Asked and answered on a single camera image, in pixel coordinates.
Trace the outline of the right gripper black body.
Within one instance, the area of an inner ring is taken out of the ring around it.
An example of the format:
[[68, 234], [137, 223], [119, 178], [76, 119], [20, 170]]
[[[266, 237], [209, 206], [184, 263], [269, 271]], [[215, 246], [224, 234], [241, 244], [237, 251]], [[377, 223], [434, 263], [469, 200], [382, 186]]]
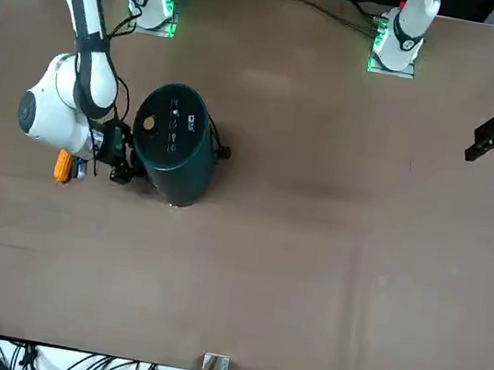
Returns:
[[102, 142], [98, 146], [97, 161], [117, 167], [127, 164], [127, 147], [132, 146], [132, 130], [124, 121], [108, 120], [101, 124]]

